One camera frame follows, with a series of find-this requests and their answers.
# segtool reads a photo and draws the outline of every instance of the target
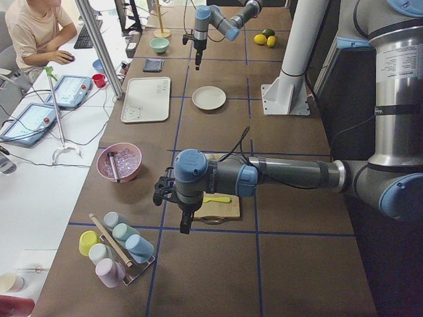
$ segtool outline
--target dark background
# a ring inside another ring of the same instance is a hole
[[[234,1],[208,4],[236,5]],[[295,16],[298,0],[291,1]],[[270,1],[267,6],[282,6]],[[315,84],[338,30],[340,0],[331,0],[312,54],[307,76]],[[372,117],[375,106],[375,51],[340,52],[318,98],[329,144],[339,131]],[[332,144],[334,159],[367,160],[375,147],[375,122],[340,134]],[[394,221],[378,210],[344,196],[378,314],[423,316],[423,223]]]

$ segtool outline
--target green bowl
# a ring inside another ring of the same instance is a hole
[[[169,46],[169,40],[166,38],[154,38],[150,41],[150,46],[156,53],[165,53]]]

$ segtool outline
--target table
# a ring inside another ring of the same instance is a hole
[[[121,37],[116,16],[101,18],[104,20],[101,28],[103,38],[117,69],[122,60],[131,61],[126,57],[125,39]],[[73,45],[76,39],[77,37],[74,37],[61,47],[62,50],[67,50],[75,56],[73,63],[49,64],[54,68],[54,74],[58,78],[62,75],[92,76],[96,73],[91,66],[92,62],[98,59],[95,49],[74,50]],[[45,73],[37,79],[34,89],[50,89]],[[40,92],[40,97],[45,99],[47,94]],[[29,94],[18,105],[13,116],[21,113],[31,102],[40,103],[41,100],[35,93]],[[72,112],[62,111],[62,114],[66,114],[63,117],[63,132],[67,139],[82,144],[89,142],[92,138],[93,141],[87,145],[80,145],[83,158],[78,157],[74,152],[69,152],[59,156],[59,163],[91,165],[103,126],[107,123],[113,106],[112,89],[104,87],[99,90],[93,85],[87,101],[82,106]],[[56,125],[51,132],[59,137]],[[46,134],[31,149],[2,143],[14,155],[45,164],[52,163],[52,154],[60,144],[60,140],[53,138],[50,134]],[[25,249],[56,250],[58,248],[88,173],[88,168],[34,166],[15,157],[9,158],[17,164],[17,170],[10,175],[0,174],[1,274],[15,270],[15,264]],[[44,280],[36,276],[34,272],[20,273],[25,275],[29,283],[26,289],[16,295],[36,300]]]
[[[222,8],[230,17],[238,8]],[[161,73],[142,72],[157,57],[143,33],[128,79],[168,76],[170,116],[164,122],[124,124],[123,100],[115,103],[96,157],[116,142],[130,142],[143,153],[138,177],[125,184],[104,180],[91,166],[65,230],[51,272],[32,316],[376,316],[375,307],[342,196],[283,185],[261,185],[242,199],[242,219],[218,226],[201,222],[178,232],[181,212],[152,202],[153,185],[183,149],[229,151],[250,126],[244,149],[251,155],[328,160],[329,147],[317,109],[311,115],[265,116],[260,85],[280,72],[289,36],[289,11],[264,8],[233,42],[208,42],[200,71],[190,45],[183,46],[183,8],[167,9],[163,24],[171,44]],[[186,26],[194,11],[188,10]],[[152,26],[158,27],[152,18]],[[277,44],[257,46],[264,28],[276,31]],[[210,36],[221,35],[210,30]],[[205,112],[191,101],[201,86],[227,95],[223,107]],[[128,286],[107,289],[90,260],[79,254],[81,233],[95,230],[88,214],[125,214],[155,246],[156,261]]]

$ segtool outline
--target gray chair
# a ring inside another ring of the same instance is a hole
[[[16,52],[3,11],[0,11],[0,74],[2,74],[0,78],[0,124],[2,124],[9,119],[9,114],[15,110],[23,94],[31,87],[26,78],[20,75],[16,64]]]

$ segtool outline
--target pink bowl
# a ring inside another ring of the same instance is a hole
[[[142,154],[140,149],[131,143],[116,143],[109,146],[97,159],[97,170],[101,176],[115,182],[110,159],[107,153],[113,152],[120,182],[129,182],[134,179],[141,169]]]

